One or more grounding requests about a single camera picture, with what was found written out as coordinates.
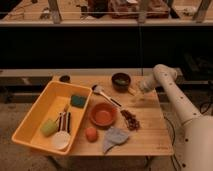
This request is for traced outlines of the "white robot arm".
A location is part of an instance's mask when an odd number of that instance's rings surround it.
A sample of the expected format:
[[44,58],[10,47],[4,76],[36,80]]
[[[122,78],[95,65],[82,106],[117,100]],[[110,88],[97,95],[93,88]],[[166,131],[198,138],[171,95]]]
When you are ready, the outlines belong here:
[[184,129],[181,171],[213,171],[213,116],[203,115],[177,86],[177,71],[163,64],[139,83],[148,93],[161,86],[173,105]]

